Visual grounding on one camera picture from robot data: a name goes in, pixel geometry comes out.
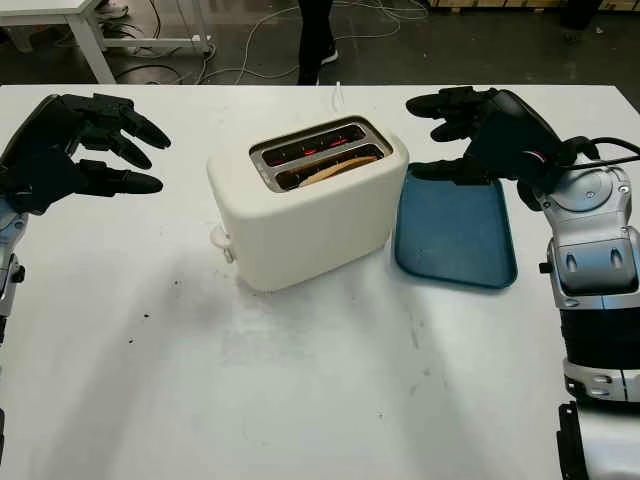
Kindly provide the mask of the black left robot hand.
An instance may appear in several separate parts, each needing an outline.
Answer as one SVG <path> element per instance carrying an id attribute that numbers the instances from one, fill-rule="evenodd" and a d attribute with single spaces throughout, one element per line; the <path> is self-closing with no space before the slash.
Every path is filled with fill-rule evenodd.
<path id="1" fill-rule="evenodd" d="M 145 173 L 152 163 L 131 136 L 157 149 L 171 145 L 158 126 L 135 110 L 131 99 L 97 93 L 50 95 L 20 125 L 1 154 L 1 194 L 25 210 L 36 210 L 71 194 L 158 193 L 163 184 Z M 74 161 L 78 147 L 110 151 L 141 171 Z"/>

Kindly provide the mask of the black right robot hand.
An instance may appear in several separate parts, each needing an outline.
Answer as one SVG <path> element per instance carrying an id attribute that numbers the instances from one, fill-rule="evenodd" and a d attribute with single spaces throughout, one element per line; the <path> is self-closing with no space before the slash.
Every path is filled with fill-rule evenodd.
<path id="1" fill-rule="evenodd" d="M 563 141 L 515 93 L 453 87 L 411 98 L 405 106 L 416 117 L 444 121 L 431 131 L 434 141 L 470 141 L 461 158 L 426 164 L 423 177 L 459 185 L 504 178 L 546 193 L 557 184 Z"/>

